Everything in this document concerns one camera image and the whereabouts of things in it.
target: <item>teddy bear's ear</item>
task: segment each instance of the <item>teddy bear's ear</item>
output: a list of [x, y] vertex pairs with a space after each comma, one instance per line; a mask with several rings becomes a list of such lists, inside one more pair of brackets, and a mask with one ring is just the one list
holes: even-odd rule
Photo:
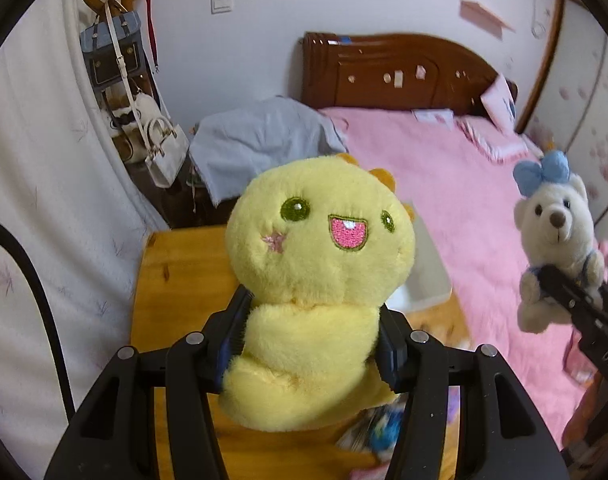
[[403, 202], [402, 205], [404, 206], [404, 209], [406, 209], [406, 212], [408, 213], [408, 218], [411, 219], [411, 222], [415, 222], [415, 210], [413, 209], [413, 207]]
[[339, 158], [343, 158], [347, 163], [353, 164], [354, 166], [359, 166], [359, 162], [353, 155], [349, 155], [348, 153], [338, 153], [337, 156]]
[[582, 178], [578, 174], [572, 173], [568, 183], [579, 193], [585, 202], [588, 202], [586, 188], [584, 187]]
[[393, 193], [395, 192], [395, 179], [388, 171], [383, 168], [375, 168], [369, 171], [372, 176], [376, 177], [384, 186], [388, 187]]
[[523, 198], [519, 202], [515, 204], [515, 209], [513, 210], [513, 219], [515, 221], [515, 227], [517, 229], [522, 229], [522, 222], [524, 222], [524, 215], [526, 214], [526, 204], [528, 200]]

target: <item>wooden headboard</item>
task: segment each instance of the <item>wooden headboard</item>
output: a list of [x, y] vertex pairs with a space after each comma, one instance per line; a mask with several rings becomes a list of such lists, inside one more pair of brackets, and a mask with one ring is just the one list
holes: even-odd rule
[[[484, 116], [479, 96], [496, 77], [468, 48], [434, 36], [304, 36], [302, 101], [311, 108], [451, 108]], [[509, 86], [516, 99], [517, 86]]]

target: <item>yellow dinosaur plush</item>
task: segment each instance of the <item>yellow dinosaur plush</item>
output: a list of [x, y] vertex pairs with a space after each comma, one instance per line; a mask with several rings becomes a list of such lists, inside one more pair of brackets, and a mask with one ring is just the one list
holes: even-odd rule
[[219, 396], [233, 420], [305, 430], [395, 397], [371, 357], [379, 308], [415, 260], [394, 190], [386, 170], [323, 156], [262, 173], [238, 200], [226, 248], [255, 302]]

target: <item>metal screw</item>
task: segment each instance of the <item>metal screw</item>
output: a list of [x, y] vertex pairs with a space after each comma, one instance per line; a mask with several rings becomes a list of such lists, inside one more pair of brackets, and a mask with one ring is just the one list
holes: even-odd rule
[[133, 355], [135, 355], [135, 349], [132, 346], [122, 346], [117, 352], [117, 357], [124, 361], [130, 359]]
[[427, 343], [430, 337], [424, 330], [413, 330], [411, 332], [411, 339], [416, 343]]
[[482, 345], [481, 350], [486, 357], [495, 357], [498, 354], [497, 348], [493, 345]]
[[198, 345], [204, 340], [204, 335], [201, 332], [191, 332], [186, 336], [186, 343], [189, 345]]

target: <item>pink shelf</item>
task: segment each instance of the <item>pink shelf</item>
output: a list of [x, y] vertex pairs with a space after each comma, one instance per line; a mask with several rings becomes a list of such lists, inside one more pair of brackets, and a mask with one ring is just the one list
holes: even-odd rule
[[511, 32], [515, 32], [515, 29], [511, 27], [508, 23], [506, 23], [503, 19], [501, 19], [497, 14], [495, 14], [492, 10], [484, 7], [481, 3], [475, 2], [473, 0], [460, 0], [462, 2], [462, 7], [468, 7], [469, 9], [474, 10], [475, 12], [479, 12], [483, 16], [487, 17], [494, 23], [497, 23], [501, 28], [506, 28]]

